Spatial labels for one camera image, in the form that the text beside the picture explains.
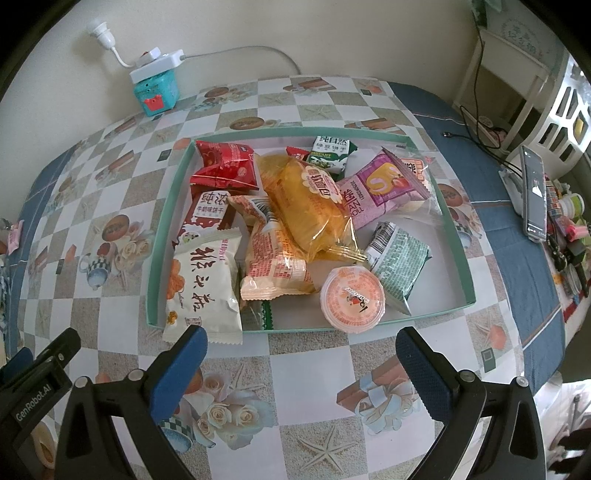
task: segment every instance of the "white snack package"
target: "white snack package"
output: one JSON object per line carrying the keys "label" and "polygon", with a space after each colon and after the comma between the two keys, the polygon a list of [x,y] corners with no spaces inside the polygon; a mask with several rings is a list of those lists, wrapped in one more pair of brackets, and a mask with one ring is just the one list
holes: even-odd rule
{"label": "white snack package", "polygon": [[240,229],[215,230],[180,244],[166,295],[162,340],[176,342],[189,325],[199,325],[209,342],[242,344],[240,308],[235,295],[234,255]]}

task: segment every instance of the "blue gripper pad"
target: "blue gripper pad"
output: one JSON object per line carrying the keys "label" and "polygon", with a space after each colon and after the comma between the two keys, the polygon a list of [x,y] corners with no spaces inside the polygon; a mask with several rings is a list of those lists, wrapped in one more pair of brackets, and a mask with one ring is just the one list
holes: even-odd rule
{"label": "blue gripper pad", "polygon": [[156,423],[173,415],[206,354],[207,333],[191,325],[169,351],[159,354],[150,365],[144,388]]}
{"label": "blue gripper pad", "polygon": [[413,327],[398,332],[396,355],[431,418],[447,425],[453,414],[456,370],[443,355],[433,352]]}

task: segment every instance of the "wall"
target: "wall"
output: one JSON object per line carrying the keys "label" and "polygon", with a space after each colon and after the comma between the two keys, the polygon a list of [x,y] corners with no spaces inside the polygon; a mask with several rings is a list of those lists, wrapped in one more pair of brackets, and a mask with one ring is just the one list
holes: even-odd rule
{"label": "wall", "polygon": [[[304,73],[412,83],[445,100],[475,45],[468,0],[81,0],[35,47],[0,103],[0,215],[15,219],[39,171],[78,140],[139,109],[128,72],[88,37],[108,22],[128,63],[145,50],[204,53],[263,44]],[[274,53],[187,61],[183,95],[291,73]]]}

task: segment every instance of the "orange snack package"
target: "orange snack package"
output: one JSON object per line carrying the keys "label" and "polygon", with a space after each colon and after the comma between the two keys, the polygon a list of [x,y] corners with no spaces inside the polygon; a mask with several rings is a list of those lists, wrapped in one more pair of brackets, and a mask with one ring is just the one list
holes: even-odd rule
{"label": "orange snack package", "polygon": [[291,241],[269,197],[228,197],[252,227],[246,250],[243,300],[272,300],[281,295],[313,293],[314,283],[304,256]]}
{"label": "orange snack package", "polygon": [[307,261],[366,259],[329,173],[284,154],[255,158],[264,190]]}

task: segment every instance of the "pink package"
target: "pink package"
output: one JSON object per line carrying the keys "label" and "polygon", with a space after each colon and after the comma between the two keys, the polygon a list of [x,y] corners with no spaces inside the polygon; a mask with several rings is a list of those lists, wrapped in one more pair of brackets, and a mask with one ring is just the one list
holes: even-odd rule
{"label": "pink package", "polygon": [[15,223],[8,234],[8,255],[14,252],[21,241],[22,220]]}
{"label": "pink package", "polygon": [[428,199],[423,173],[421,160],[401,160],[384,148],[356,174],[337,182],[355,229],[408,202]]}

